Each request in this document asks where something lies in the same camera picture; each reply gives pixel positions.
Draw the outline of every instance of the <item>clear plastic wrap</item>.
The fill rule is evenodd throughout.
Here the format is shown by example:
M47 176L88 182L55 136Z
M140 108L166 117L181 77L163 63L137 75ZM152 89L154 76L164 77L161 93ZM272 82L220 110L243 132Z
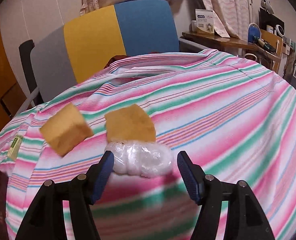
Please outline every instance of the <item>clear plastic wrap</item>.
M139 141L111 142L105 151L114 154L113 170L118 174L152 178L172 171L173 153L162 144Z

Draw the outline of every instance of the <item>striped cloth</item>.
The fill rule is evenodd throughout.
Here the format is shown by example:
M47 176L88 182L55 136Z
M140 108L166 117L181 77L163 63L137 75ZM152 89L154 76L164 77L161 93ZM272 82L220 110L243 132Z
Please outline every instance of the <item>striped cloth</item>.
M64 158L39 128L68 103L75 104L95 135ZM6 223L14 239L42 183L71 180L97 163L107 145L104 114L138 104L152 118L157 142L221 181L246 180L278 240L296 231L296 91L254 61L208 49L114 62L52 101L25 111L0 132L0 170L7 172ZM16 162L6 153L23 135ZM199 207L189 199L176 166L145 179L111 174L92 214L103 240L189 239ZM223 238L223 202L217 239ZM73 239L64 201L68 239Z

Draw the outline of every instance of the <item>yellow sponge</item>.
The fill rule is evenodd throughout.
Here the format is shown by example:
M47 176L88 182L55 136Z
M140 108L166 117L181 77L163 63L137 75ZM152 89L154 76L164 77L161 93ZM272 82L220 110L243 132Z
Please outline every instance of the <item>yellow sponge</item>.
M40 132L57 154L65 156L94 133L78 108L66 105L40 128Z
M145 111L131 105L105 114L108 142L155 142L155 126Z

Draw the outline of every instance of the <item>screw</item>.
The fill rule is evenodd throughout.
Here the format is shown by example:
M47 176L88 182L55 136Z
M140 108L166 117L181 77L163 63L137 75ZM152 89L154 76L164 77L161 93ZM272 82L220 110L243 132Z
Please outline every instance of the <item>screw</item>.
M78 180L84 180L86 178L87 178L87 176L85 174L79 174L78 175Z
M239 181L238 184L241 186L241 187L246 187L247 186L247 182L246 181Z
M213 175L211 175L211 174L207 174L207 175L205 176L205 178L206 178L206 180L210 180L210 181L212 181L215 177L214 177Z
M44 182L44 185L49 187L52 184L52 180L48 179Z

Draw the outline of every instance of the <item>wall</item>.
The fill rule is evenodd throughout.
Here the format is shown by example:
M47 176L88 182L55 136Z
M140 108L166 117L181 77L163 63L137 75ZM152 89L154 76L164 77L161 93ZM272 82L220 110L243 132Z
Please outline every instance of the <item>wall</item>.
M3 45L23 92L30 94L19 55L19 45L38 43L64 23L79 16L82 0L4 0L0 5Z
M176 1L170 5L178 38L183 32L191 31L191 21L196 19L193 0Z
M285 36L296 42L296 11L288 0L269 0L274 15L285 22ZM253 21L259 23L258 11L261 0L253 0Z

